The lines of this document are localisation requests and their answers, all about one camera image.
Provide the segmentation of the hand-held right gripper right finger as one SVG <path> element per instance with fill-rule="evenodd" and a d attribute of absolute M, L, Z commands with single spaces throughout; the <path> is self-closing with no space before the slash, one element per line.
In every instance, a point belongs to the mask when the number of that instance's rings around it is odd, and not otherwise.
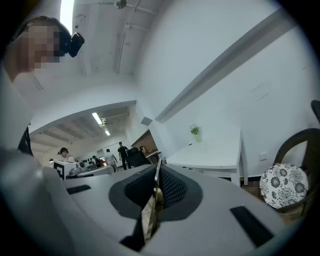
<path fill-rule="evenodd" d="M 293 235 L 275 210 L 225 179 L 162 164 L 159 186 L 164 209 L 144 256 L 271 256 Z"/>

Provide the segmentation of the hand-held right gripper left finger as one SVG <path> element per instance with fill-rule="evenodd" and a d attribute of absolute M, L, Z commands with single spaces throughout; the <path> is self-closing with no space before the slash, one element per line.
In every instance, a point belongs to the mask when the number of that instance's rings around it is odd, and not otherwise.
<path fill-rule="evenodd" d="M 142 210 L 156 166 L 62 180 L 44 169 L 45 185 L 76 253 L 138 253 L 145 246 Z"/>

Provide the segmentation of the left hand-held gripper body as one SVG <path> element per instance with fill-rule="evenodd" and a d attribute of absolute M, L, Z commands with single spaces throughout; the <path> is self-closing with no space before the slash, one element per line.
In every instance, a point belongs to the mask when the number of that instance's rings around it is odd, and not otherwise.
<path fill-rule="evenodd" d="M 54 160 L 53 168 L 57 170 L 62 180 L 111 175 L 114 173 L 114 169 L 111 166 L 88 169 L 82 162 L 78 163 L 66 160 Z"/>

